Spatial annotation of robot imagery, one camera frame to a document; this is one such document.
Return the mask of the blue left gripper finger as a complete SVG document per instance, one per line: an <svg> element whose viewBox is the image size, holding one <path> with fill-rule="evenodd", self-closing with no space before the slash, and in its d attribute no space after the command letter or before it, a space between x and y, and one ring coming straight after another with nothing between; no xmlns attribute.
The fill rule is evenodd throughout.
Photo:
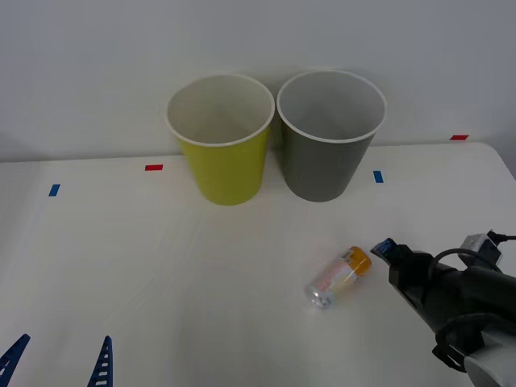
<svg viewBox="0 0 516 387"><path fill-rule="evenodd" d="M113 386L113 345L112 338L107 335L102 343L101 351L94 365L88 387Z"/></svg>
<svg viewBox="0 0 516 387"><path fill-rule="evenodd" d="M1 376L0 387L7 387L10 383L14 371L21 359L21 356L28 345L31 337L27 334L22 335L0 359Z"/></svg>

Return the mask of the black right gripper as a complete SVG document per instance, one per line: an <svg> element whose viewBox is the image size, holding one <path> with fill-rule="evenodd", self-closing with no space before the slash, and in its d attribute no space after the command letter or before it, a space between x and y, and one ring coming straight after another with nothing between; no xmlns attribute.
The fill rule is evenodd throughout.
<svg viewBox="0 0 516 387"><path fill-rule="evenodd" d="M427 278L432 256L413 252L391 238L376 244L370 252L389 263L389 283L435 333L440 327L440 294L439 288Z"/></svg>

